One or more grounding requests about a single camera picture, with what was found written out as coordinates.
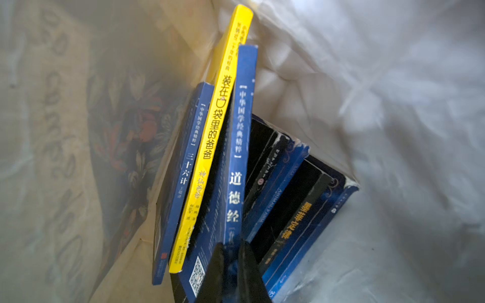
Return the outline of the cream canvas tote bag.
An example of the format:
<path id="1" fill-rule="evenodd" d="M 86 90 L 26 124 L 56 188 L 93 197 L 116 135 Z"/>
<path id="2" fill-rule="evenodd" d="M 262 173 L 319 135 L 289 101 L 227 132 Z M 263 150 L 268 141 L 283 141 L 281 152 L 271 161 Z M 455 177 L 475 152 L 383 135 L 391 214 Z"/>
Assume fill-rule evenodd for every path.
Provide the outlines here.
<path id="1" fill-rule="evenodd" d="M 171 302 L 155 204 L 236 1 L 1 2 L 1 301 Z M 360 186 L 275 302 L 484 301 L 484 2 L 245 1 L 254 113 Z"/>

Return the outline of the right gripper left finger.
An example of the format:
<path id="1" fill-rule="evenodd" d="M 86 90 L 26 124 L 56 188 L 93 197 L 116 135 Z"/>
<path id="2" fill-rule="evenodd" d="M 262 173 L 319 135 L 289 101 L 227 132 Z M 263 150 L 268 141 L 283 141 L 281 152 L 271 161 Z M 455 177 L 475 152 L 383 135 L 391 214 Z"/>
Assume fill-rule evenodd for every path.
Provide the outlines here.
<path id="1" fill-rule="evenodd" d="M 221 303 L 224 286 L 224 246 L 217 243 L 195 303 Z"/>

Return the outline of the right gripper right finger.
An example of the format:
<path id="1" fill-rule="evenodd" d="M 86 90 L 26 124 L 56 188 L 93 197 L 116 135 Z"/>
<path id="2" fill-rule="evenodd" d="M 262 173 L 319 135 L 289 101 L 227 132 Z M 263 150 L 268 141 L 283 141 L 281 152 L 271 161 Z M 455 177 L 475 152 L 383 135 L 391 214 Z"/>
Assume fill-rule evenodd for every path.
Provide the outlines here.
<path id="1" fill-rule="evenodd" d="M 246 241 L 238 253 L 237 302 L 272 303 L 262 280 L 254 252 Z"/>

